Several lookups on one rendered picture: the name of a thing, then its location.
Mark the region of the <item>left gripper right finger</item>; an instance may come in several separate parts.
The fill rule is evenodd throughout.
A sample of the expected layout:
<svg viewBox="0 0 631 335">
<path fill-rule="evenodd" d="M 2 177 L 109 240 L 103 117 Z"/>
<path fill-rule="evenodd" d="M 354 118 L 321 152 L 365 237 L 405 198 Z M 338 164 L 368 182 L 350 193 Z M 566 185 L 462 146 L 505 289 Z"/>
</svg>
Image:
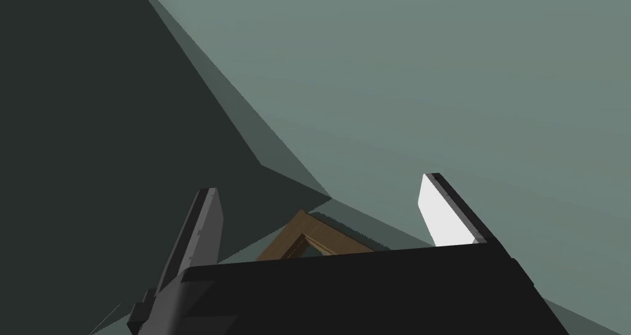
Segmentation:
<svg viewBox="0 0 631 335">
<path fill-rule="evenodd" d="M 423 174 L 418 208 L 436 247 L 497 242 L 440 173 Z"/>
</svg>

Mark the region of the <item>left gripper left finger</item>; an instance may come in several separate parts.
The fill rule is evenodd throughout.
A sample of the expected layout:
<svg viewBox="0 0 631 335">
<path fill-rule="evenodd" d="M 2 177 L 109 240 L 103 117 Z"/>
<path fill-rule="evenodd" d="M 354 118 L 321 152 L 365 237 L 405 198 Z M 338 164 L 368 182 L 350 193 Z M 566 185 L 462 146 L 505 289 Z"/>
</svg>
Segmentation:
<svg viewBox="0 0 631 335">
<path fill-rule="evenodd" d="M 189 267 L 217 264 L 222 229 L 223 212 L 218 190 L 200 189 L 163 268 L 156 293 Z"/>
</svg>

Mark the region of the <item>brown wooden picture frame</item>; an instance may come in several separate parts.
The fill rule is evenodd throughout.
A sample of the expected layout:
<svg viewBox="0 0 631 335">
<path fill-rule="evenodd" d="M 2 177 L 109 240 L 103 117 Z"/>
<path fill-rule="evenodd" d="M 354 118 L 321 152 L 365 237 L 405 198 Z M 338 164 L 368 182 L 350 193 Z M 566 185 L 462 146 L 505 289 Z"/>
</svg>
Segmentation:
<svg viewBox="0 0 631 335">
<path fill-rule="evenodd" d="M 300 210 L 256 260 L 299 258 L 308 247 L 315 248 L 325 256 L 374 252 L 374 249 L 359 240 Z"/>
</svg>

